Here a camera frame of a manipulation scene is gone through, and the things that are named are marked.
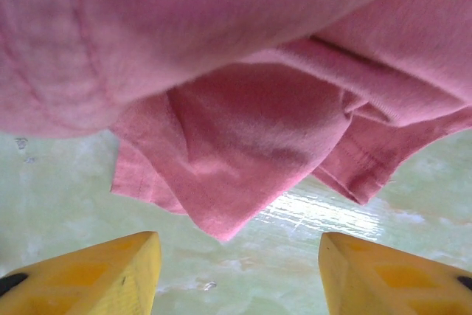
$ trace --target floor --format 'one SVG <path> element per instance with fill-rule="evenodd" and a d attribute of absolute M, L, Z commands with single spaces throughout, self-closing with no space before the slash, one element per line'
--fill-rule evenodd
<path fill-rule="evenodd" d="M 0 276 L 142 230 L 162 239 L 153 314 L 327 314 L 320 235 L 340 231 L 472 269 L 472 132 L 405 163 L 366 207 L 307 179 L 221 244 L 188 217 L 109 193 L 109 132 L 39 140 L 0 134 Z"/>

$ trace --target pink fabric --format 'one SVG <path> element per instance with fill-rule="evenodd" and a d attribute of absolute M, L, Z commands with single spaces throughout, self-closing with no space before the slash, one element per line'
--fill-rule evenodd
<path fill-rule="evenodd" d="M 313 173 L 366 203 L 472 126 L 472 0 L 0 0 L 0 129 L 122 138 L 112 190 L 227 240 Z"/>

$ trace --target tiled floor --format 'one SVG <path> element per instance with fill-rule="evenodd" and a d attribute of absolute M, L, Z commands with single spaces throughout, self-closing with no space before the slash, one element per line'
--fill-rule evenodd
<path fill-rule="evenodd" d="M 472 132 L 414 156 L 367 207 L 308 179 L 226 244 L 187 217 L 110 194 L 116 153 L 109 132 L 0 135 L 0 275 L 148 229 L 164 253 L 154 314 L 327 314 L 316 259 L 324 231 L 472 269 Z"/>

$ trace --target yellow plastic object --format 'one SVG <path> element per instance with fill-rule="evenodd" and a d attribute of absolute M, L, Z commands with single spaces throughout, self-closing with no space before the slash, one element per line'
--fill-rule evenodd
<path fill-rule="evenodd" d="M 319 268 L 331 315 L 472 315 L 472 274 L 337 232 Z"/>
<path fill-rule="evenodd" d="M 140 232 L 10 272 L 0 314 L 148 315 L 160 269 L 159 236 Z"/>

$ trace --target crumpled cloth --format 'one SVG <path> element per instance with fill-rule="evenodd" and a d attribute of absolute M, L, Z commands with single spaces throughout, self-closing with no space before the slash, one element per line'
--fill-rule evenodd
<path fill-rule="evenodd" d="M 0 0 L 0 41 L 0 129 L 111 128 L 112 191 L 221 240 L 472 126 L 472 0 Z"/>

